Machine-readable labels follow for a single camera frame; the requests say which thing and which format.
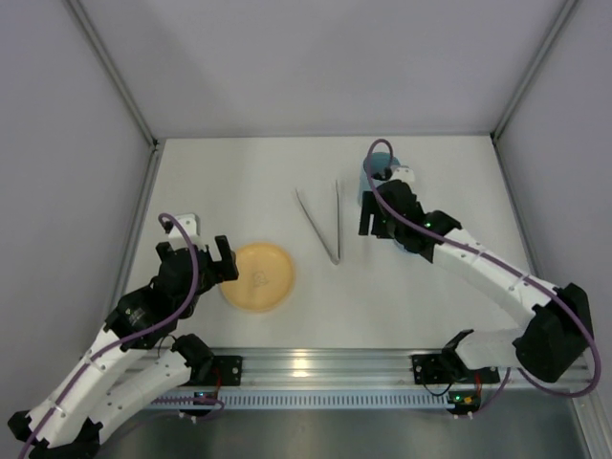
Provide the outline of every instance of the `robotic arm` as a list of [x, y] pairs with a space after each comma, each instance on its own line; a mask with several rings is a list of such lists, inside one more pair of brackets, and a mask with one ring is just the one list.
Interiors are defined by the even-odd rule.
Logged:
[[[94, 457], [100, 445], [140, 409], [177, 385], [201, 383], [208, 374], [212, 352], [195, 335], [187, 335], [179, 337], [153, 365], [113, 387], [132, 363], [176, 329], [179, 318], [193, 314], [201, 294], [218, 283], [238, 278], [235, 257], [225, 236], [215, 237], [221, 260], [213, 261], [208, 246], [199, 242], [197, 216], [186, 214], [177, 217], [176, 223], [194, 244], [198, 275], [193, 299], [177, 316], [194, 280], [192, 260], [184, 236], [175, 225], [164, 222], [168, 241], [156, 248], [162, 262], [158, 275], [120, 299], [91, 348], [45, 402], [30, 411], [17, 412], [9, 420], [13, 435], [34, 445], [30, 457]], [[161, 322], [167, 323], [112, 347]]]
[[574, 284], [561, 289], [524, 273], [492, 254], [441, 210], [425, 213], [410, 187], [414, 175], [409, 168], [387, 169], [382, 179], [386, 181], [377, 191], [395, 212], [447, 242], [400, 222], [379, 206], [372, 191], [363, 193], [360, 235], [395, 239], [407, 251], [456, 273], [495, 301], [516, 324], [510, 330], [465, 330], [455, 336], [441, 355], [453, 379], [464, 380], [470, 370], [506, 366], [523, 367], [542, 381], [556, 382], [587, 348], [587, 341], [550, 295], [562, 299], [592, 336], [584, 290]]

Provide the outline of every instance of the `white table surface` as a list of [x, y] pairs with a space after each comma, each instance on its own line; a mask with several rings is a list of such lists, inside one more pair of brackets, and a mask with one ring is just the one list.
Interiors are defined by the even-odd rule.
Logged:
[[[445, 211], [491, 250], [528, 269], [488, 137], [388, 139], [402, 164], [415, 170], [425, 211]], [[196, 212], [212, 246], [215, 234], [225, 234], [234, 249], [273, 242], [291, 254], [297, 277], [291, 296], [259, 315], [235, 309], [215, 287], [176, 334], [195, 333], [214, 347], [424, 349], [443, 346], [463, 329], [512, 327], [503, 311], [461, 279], [391, 241], [358, 236], [360, 167], [373, 140], [167, 141], [128, 291], [158, 270], [155, 246], [164, 232], [157, 215]], [[298, 187], [335, 241], [335, 179], [342, 188], [339, 266], [329, 261], [294, 195]]]

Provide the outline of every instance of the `metal frame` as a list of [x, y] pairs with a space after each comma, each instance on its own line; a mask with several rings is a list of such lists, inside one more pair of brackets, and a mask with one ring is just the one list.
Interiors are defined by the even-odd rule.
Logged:
[[[210, 406], [194, 402], [177, 402], [177, 399], [193, 397], [198, 390], [177, 390], [150, 406], [149, 409], [210, 409]], [[244, 391], [228, 388], [222, 390], [217, 399], [225, 409], [449, 409], [454, 405], [447, 397], [436, 397], [420, 390], [371, 390], [357, 389], [346, 393], [342, 390], [290, 389]]]
[[[134, 254], [140, 238], [144, 215], [153, 190], [157, 176], [164, 145], [159, 145], [153, 136], [141, 110], [132, 97], [119, 70], [103, 45], [94, 24], [89, 18], [80, 0], [63, 0], [68, 12], [74, 18], [77, 26], [83, 32], [84, 38], [91, 46], [102, 68], [108, 75], [111, 83], [117, 89], [126, 109], [132, 116], [134, 123], [139, 127], [147, 143], [151, 146], [151, 158], [142, 184], [142, 192], [132, 220], [126, 250], [120, 264], [116, 286], [113, 292], [112, 307], [122, 295], [132, 266]], [[523, 224], [524, 218], [516, 206], [513, 187], [508, 177], [504, 158], [497, 151], [497, 142], [511, 122], [520, 102], [525, 98], [539, 71], [545, 64], [548, 55], [557, 43], [563, 30], [570, 22], [580, 0], [566, 0], [559, 9], [555, 19], [539, 44], [534, 57], [530, 61], [522, 78], [519, 80], [514, 93], [506, 105], [497, 125], [491, 132], [492, 143], [497, 153], [500, 168], [508, 189], [514, 216], [519, 225], [525, 251], [530, 260], [531, 269], [538, 273], [539, 263], [536, 253], [530, 243], [530, 238]], [[300, 390], [302, 394], [326, 394], [334, 391], [341, 394], [342, 390], [351, 387], [368, 389], [368, 394], [388, 394], [389, 391], [398, 394], [408, 390], [419, 390], [420, 386], [413, 383], [412, 368], [409, 356], [423, 353], [419, 350], [312, 350], [312, 349], [217, 349], [215, 352], [223, 354], [231, 352], [244, 356], [243, 386], [239, 395], [244, 397], [250, 393], [261, 395], [262, 390], [292, 389]], [[150, 354], [141, 364], [150, 363], [155, 354]], [[140, 371], [134, 367], [129, 373]], [[572, 389], [584, 384], [589, 378], [588, 368], [584, 361], [577, 363], [561, 380], [561, 386]], [[513, 374], [510, 389], [525, 388], [526, 383], [516, 374]], [[348, 404], [359, 407], [359, 404]], [[605, 417], [600, 397], [597, 393], [589, 397], [574, 400], [579, 428], [581, 428], [589, 451], [594, 458], [612, 456], [612, 431]]]
[[153, 137], [153, 133], [151, 132], [151, 129], [149, 128], [146, 120], [144, 119], [144, 116], [141, 113], [141, 109], [136, 104], [136, 101], [134, 101], [134, 98], [132, 97], [132, 94], [130, 93], [127, 85], [125, 84], [123, 77], [117, 69], [117, 66], [113, 62], [111, 56], [108, 54], [108, 51], [106, 50], [104, 43], [102, 42], [98, 32], [96, 31], [94, 23], [89, 18], [87, 11], [85, 10], [85, 8], [83, 8], [83, 5], [81, 4], [80, 0], [63, 1], [64, 5], [68, 9], [68, 12], [76, 21], [78, 28], [83, 33], [85, 40], [89, 43], [90, 47], [92, 48], [92, 51], [98, 58], [102, 68], [106, 72], [106, 75], [108, 75], [111, 83], [119, 92], [121, 100], [123, 100], [123, 103], [125, 104], [125, 108], [127, 108], [127, 111], [131, 115], [132, 119], [141, 130], [142, 136], [149, 144], [149, 146], [154, 149], [157, 146], [158, 142], [155, 137]]
[[534, 81], [536, 81], [540, 70], [546, 63], [547, 57], [557, 44], [558, 39], [565, 30], [565, 27], [569, 24], [570, 20], [574, 16], [580, 1], [581, 0], [565, 0], [563, 5], [561, 5], [557, 16], [555, 16], [555, 19], [551, 23], [551, 26], [546, 34], [544, 34], [542, 42], [536, 48], [536, 52], [532, 57], [532, 60], [527, 65], [527, 69], [518, 81], [518, 85], [516, 86], [516, 89], [514, 89], [513, 95], [510, 97], [506, 108], [504, 108], [504, 111], [502, 112], [502, 116], [492, 131], [493, 144], [497, 144], [497, 141], [512, 120], [521, 100], [523, 100], [529, 89], [532, 87]]

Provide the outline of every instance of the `metal tweezers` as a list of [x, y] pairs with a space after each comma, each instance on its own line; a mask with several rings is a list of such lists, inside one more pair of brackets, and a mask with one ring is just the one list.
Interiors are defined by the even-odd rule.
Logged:
[[341, 222], [340, 222], [340, 192], [339, 192], [338, 180], [336, 180], [336, 213], [337, 213], [336, 231], [337, 231], [337, 239], [338, 239], [338, 242], [337, 242], [338, 253], [333, 253], [332, 249], [327, 245], [327, 242], [325, 242], [325, 238], [323, 237], [321, 230], [318, 228], [317, 224], [315, 223], [315, 220], [313, 220], [313, 217], [311, 217], [310, 213], [306, 209], [306, 206], [304, 206], [304, 203], [299, 197], [299, 191], [297, 191], [297, 188], [295, 189], [295, 196], [297, 197], [297, 201], [299, 202], [299, 205], [302, 207], [302, 210], [306, 214], [306, 218], [308, 218], [308, 221], [310, 222], [310, 226], [313, 227], [313, 230], [315, 230], [318, 240], [320, 241], [320, 243], [323, 245], [323, 248], [327, 252], [327, 255], [329, 256], [330, 261], [334, 263], [335, 265], [339, 265], [340, 260], [341, 260], [341, 250], [342, 250], [342, 242], [341, 242], [342, 232], [341, 232]]

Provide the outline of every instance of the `metal floor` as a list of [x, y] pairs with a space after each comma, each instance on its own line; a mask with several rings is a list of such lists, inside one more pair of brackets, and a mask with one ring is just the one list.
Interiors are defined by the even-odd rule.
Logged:
[[146, 422], [109, 440], [100, 459], [580, 459], [590, 457], [570, 402], [508, 390], [473, 421], [414, 410], [228, 411], [197, 426]]

